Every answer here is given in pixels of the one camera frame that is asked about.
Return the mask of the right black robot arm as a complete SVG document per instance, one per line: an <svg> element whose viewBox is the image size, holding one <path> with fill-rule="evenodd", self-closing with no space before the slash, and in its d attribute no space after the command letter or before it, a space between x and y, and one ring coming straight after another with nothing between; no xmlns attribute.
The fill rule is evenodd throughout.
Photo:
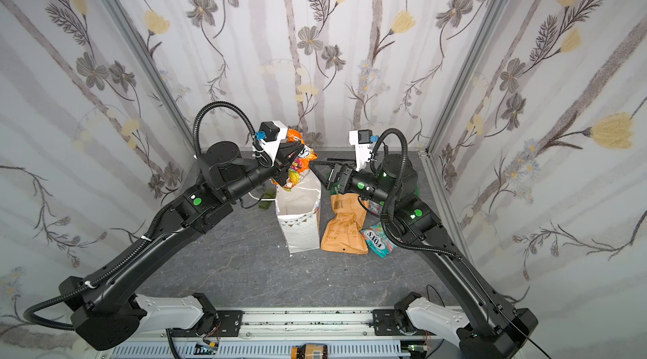
<svg viewBox="0 0 647 359"><path fill-rule="evenodd" d="M327 190L353 194L380 205L382 232L402 250L419 254L458 301L458 310L410 293L394 306L394 327L418 331L457 347L465 358L512 358L531 340L538 325L528 308L516 308L498 293L455 245L438 215L415 193L418 175L407 141L396 128L379 137L362 130L367 158L315 160L310 170Z"/></svg>

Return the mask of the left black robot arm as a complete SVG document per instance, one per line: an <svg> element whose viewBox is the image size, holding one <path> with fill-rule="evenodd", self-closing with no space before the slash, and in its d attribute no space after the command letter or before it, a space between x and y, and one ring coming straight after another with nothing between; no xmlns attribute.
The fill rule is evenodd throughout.
<svg viewBox="0 0 647 359"><path fill-rule="evenodd" d="M231 141L202 150L200 129L209 111L224 108L245 124L253 156L245 159ZM137 296L136 290L185 246L204 236L234 210L243 195L273 180L284 186L289 170L305 145L287 138L279 121L254 128L234 104L214 101L197 113L191 131L199 175L195 185L164 205L146 232L119 256L85 278L71 276L59 286L59 296L27 308L33 325L73 331L97 351L107 351L139 331L160 322L164 328L204 335L217 325L217 311L202 293L166 300L162 305Z"/></svg>

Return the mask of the orange paper snack packet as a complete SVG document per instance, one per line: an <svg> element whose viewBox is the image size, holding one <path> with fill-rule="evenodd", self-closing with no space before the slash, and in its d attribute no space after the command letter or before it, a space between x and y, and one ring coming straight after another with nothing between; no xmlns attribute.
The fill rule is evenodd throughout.
<svg viewBox="0 0 647 359"><path fill-rule="evenodd" d="M367 211L355 193L335 194L330 197L335 217L328 222L321 241L323 251L366 255L367 242L362 230Z"/></svg>

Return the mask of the white paper bag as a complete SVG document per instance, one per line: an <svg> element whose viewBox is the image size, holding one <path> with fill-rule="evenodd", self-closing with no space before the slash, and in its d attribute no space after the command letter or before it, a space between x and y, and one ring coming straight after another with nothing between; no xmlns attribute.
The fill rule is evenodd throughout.
<svg viewBox="0 0 647 359"><path fill-rule="evenodd" d="M270 183L267 187L278 224L291 255L320 248L321 184L308 172L291 190Z"/></svg>

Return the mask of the orange fruit candy packet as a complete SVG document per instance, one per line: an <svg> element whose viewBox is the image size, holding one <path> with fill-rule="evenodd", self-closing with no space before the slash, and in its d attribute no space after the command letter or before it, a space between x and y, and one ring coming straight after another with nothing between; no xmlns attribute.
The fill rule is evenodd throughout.
<svg viewBox="0 0 647 359"><path fill-rule="evenodd" d="M315 161L318 158L318 155L312 148L306 145L303 135L295 129L288 129L286 140L289 144L300 143L303 145L303 149L291 163L291 168L288 170L288 179L286 184L282 187L284 190L289 191L303 182L310 171L310 163Z"/></svg>

